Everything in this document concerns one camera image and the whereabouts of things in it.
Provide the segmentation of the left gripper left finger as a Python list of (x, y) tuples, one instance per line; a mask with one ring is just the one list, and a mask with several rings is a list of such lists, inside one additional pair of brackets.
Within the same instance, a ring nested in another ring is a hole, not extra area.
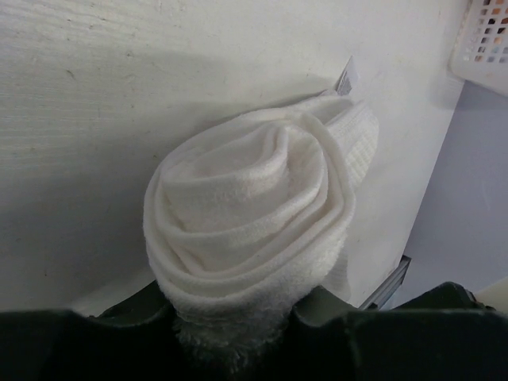
[(97, 317), (71, 310), (1, 315), (3, 380), (174, 380), (183, 370), (172, 305), (145, 287)]

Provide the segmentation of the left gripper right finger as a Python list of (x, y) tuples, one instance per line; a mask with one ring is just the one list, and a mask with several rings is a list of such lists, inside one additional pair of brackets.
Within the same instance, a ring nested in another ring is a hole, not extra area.
[(452, 282), (392, 310), (318, 287), (294, 306), (279, 380), (505, 380), (507, 315)]

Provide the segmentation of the white towel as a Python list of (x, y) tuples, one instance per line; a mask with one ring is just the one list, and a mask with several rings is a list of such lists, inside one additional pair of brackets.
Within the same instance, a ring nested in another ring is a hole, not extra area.
[(336, 265), (374, 158), (369, 106), (326, 90), (241, 114), (170, 152), (144, 196), (156, 283), (187, 355), (238, 378)]

